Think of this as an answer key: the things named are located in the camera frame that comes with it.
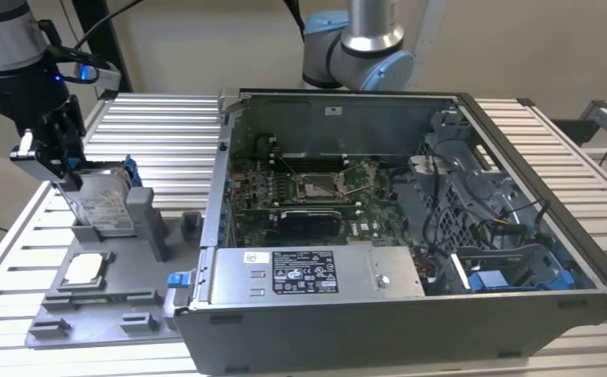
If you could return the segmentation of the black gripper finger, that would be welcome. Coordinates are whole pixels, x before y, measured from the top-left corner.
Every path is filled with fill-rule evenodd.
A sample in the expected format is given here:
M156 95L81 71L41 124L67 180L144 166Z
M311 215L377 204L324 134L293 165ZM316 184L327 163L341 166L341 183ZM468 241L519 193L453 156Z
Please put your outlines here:
M83 182L76 169L84 164L84 121L76 96L69 96L48 115L43 131L37 161L49 171L52 182L63 189L80 189Z

